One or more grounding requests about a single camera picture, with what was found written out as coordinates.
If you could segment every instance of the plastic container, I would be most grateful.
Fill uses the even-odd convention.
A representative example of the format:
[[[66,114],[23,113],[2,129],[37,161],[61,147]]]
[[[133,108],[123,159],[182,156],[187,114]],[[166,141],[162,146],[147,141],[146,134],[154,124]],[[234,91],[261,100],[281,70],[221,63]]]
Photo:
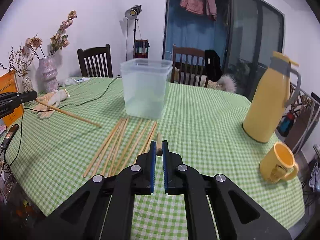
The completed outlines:
[[[134,58],[121,63],[128,115],[157,120],[166,103],[172,61]]]

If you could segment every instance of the pink jacket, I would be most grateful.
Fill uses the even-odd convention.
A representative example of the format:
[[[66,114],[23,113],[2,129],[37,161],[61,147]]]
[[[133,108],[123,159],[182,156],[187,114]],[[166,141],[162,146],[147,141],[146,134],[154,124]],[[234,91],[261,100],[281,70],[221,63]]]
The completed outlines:
[[[195,14],[203,14],[203,0],[181,0],[180,6]]]
[[[213,20],[217,20],[216,0],[207,0],[207,15],[212,16]]]

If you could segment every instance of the chair backrest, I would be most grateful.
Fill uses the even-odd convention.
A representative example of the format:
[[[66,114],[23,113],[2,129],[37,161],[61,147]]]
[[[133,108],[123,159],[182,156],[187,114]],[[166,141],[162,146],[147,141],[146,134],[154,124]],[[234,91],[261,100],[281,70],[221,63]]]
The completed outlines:
[[[82,76],[113,77],[109,44],[105,47],[78,49],[77,53]]]
[[[176,64],[176,57],[177,54],[180,54],[180,63],[177,62]],[[171,82],[173,83],[174,80],[174,73],[175,73],[175,66],[178,65],[179,69],[179,79],[178,83],[187,84],[187,85],[194,85],[200,86],[201,77],[204,71],[204,50],[195,49],[195,48],[179,48],[176,45],[173,45],[173,53],[172,53],[172,60],[173,60],[173,70],[171,74]],[[208,77],[205,80],[205,87],[208,85]]]

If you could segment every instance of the green checkered tablecloth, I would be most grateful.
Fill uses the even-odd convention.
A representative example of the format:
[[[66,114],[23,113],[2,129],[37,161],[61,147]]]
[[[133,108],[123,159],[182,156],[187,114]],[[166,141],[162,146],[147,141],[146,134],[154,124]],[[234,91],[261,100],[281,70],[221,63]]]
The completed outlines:
[[[71,97],[61,105],[96,98],[110,82],[111,79],[92,78],[69,86]],[[260,144],[244,133],[241,123],[249,106],[250,102],[241,95],[170,83],[168,102],[158,121],[158,131],[164,140],[168,140],[169,150],[180,154],[185,164],[205,175],[227,175],[289,228],[304,214],[301,185],[298,178],[270,185],[260,176],[259,162],[277,137],[273,135],[267,144]],[[12,171],[45,215],[89,179],[89,176],[82,177],[84,170],[118,119],[126,115],[122,80],[115,80],[100,99],[64,109],[99,122],[103,127],[97,128],[60,113],[41,121],[25,110],[21,149]],[[130,118],[120,151],[138,120]],[[19,140],[20,130],[7,151],[8,161],[12,161],[17,153]],[[143,141],[136,148],[131,164]],[[187,239],[183,196],[164,193],[162,158],[156,158],[154,194],[135,198],[132,239]]]

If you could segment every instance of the wooden dowel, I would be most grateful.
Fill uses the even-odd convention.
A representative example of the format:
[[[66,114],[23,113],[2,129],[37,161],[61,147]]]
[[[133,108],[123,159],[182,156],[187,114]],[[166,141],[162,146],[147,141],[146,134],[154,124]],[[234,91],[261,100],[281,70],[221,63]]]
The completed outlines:
[[[154,122],[154,124],[153,124],[153,126],[151,127],[151,130],[150,130],[150,132],[148,133],[148,135],[147,135],[147,137],[146,137],[146,140],[145,140],[144,144],[142,145],[142,147],[141,147],[141,149],[140,149],[140,151],[139,151],[139,153],[138,153],[138,155],[137,155],[136,160],[134,161],[134,163],[137,162],[138,156],[139,156],[140,154],[143,154],[143,153],[144,153],[144,149],[146,148],[146,145],[147,145],[147,143],[148,143],[148,141],[149,141],[149,139],[150,139],[150,136],[151,136],[153,130],[156,128],[156,125],[157,125],[157,122]]]
[[[117,165],[116,165],[116,167],[115,167],[114,173],[117,172],[117,170],[118,170],[118,168],[119,168],[119,166],[120,166],[120,164],[121,164],[121,162],[122,162],[122,160],[123,160],[123,158],[124,158],[124,155],[126,154],[126,152],[127,152],[128,148],[129,148],[129,146],[130,146],[133,138],[136,136],[136,133],[137,133],[137,131],[139,130],[139,127],[140,127],[140,125],[141,125],[142,120],[143,120],[143,119],[140,119],[140,120],[139,120],[139,122],[138,122],[136,128],[134,129],[134,131],[133,131],[133,133],[132,133],[132,135],[131,135],[128,143],[127,143],[127,145],[125,146],[124,150],[122,151],[121,156],[120,156],[120,159],[119,159],[119,161],[118,161],[118,163],[117,163]]]
[[[40,101],[40,100],[38,100],[38,99],[36,99],[36,102],[38,102],[38,103],[41,104],[41,105],[46,106],[47,108],[53,109],[53,110],[55,110],[55,111],[57,111],[57,112],[60,112],[60,113],[62,113],[62,114],[66,114],[66,115],[71,116],[71,117],[73,117],[73,118],[76,118],[76,119],[78,119],[78,120],[81,120],[81,121],[84,121],[84,122],[93,124],[93,125],[98,126],[98,127],[102,127],[101,124],[98,124],[98,123],[96,123],[96,122],[92,122],[92,121],[90,121],[90,120],[88,120],[88,119],[82,118],[82,117],[80,117],[80,116],[78,116],[78,115],[75,115],[75,114],[73,114],[73,113],[70,113],[70,112],[68,112],[68,111],[59,109],[59,108],[57,108],[57,107],[55,107],[55,106],[49,106],[49,105],[46,104],[45,102],[42,102],[42,101]]]
[[[157,134],[156,155],[162,156],[162,139],[160,133]]]
[[[146,145],[146,148],[144,149],[145,153],[149,152],[149,150],[150,150],[150,144],[151,144],[151,141],[153,140],[153,137],[155,136],[156,129],[157,129],[157,127],[155,127],[154,130],[152,131],[152,134],[151,134],[151,136],[149,138],[149,141],[148,141],[148,143]]]
[[[110,145],[110,143],[111,143],[111,141],[112,141],[112,139],[113,139],[113,137],[114,137],[115,134],[117,134],[117,136],[119,135],[123,124],[124,124],[124,119],[122,119],[122,122],[121,122],[121,124],[118,126],[118,129],[111,135],[110,140],[107,142],[107,144],[105,145],[104,149],[107,149],[107,148],[109,147],[109,145]],[[101,163],[101,161],[102,161],[102,159],[103,159],[103,157],[104,157],[105,154],[106,154],[106,151],[103,150],[103,151],[101,152],[101,154],[100,154],[100,157],[99,157],[98,162],[95,164],[94,170],[93,170],[93,172],[91,173],[91,177],[97,174],[97,170],[98,170],[99,165],[100,165],[100,163]]]
[[[144,132],[146,131],[146,129],[147,129],[148,125],[149,125],[149,123],[150,123],[150,120],[148,120],[146,126],[145,126],[145,127],[143,128],[143,130],[141,131],[138,139],[136,140],[136,142],[135,142],[134,145],[132,146],[130,153],[127,155],[127,158],[124,160],[124,163],[122,164],[122,167],[121,167],[121,169],[120,169],[121,171],[122,171],[122,170],[125,168],[125,166],[127,165],[128,160],[131,158],[132,153],[134,152],[135,148],[137,147],[138,143],[140,142],[140,140],[141,140]]]
[[[106,159],[106,162],[104,163],[103,170],[102,170],[102,173],[101,173],[103,176],[104,176],[105,173],[106,173],[106,169],[107,169],[109,160],[110,160],[110,158],[111,158],[111,156],[112,156],[113,149],[114,149],[115,146],[116,146],[116,143],[117,143],[117,141],[118,141],[119,135],[121,134],[121,130],[122,130],[124,124],[125,124],[125,120],[124,120],[123,123],[121,124],[121,127],[119,126],[119,129],[118,129],[118,131],[117,131],[117,135],[116,135],[116,137],[115,137],[115,140],[113,141],[113,144],[112,144],[111,149],[110,149],[110,151],[109,151],[109,154],[108,154],[108,157],[107,157],[107,159]],[[105,148],[103,149],[103,154],[106,153],[107,148],[108,148],[108,147],[105,147]]]
[[[116,161],[116,158],[117,158],[117,154],[118,154],[118,151],[119,151],[121,142],[122,142],[122,138],[123,138],[125,129],[127,128],[128,121],[129,121],[129,117],[128,117],[127,120],[125,121],[125,124],[124,124],[124,126],[123,126],[123,128],[122,128],[121,135],[120,135],[120,137],[119,137],[118,144],[117,144],[115,153],[114,153],[113,158],[112,158],[112,162],[111,162],[111,166],[110,166],[110,169],[109,169],[108,176],[112,176],[112,175],[113,175],[113,173],[112,173],[113,165],[115,165],[115,161]]]
[[[101,144],[100,148],[97,150],[96,154],[94,155],[94,157],[92,158],[92,160],[90,161],[87,169],[84,171],[84,174],[82,175],[82,177],[86,177],[88,175],[88,172],[90,171],[92,165],[94,164],[94,162],[96,161],[97,157],[99,156],[101,150],[104,148],[105,144],[109,141],[111,135],[114,133],[114,131],[117,130],[119,124],[122,122],[122,119],[120,118],[119,121],[116,123],[116,125],[114,126],[114,128],[111,130],[111,132],[108,134],[107,138],[103,141],[103,143]]]

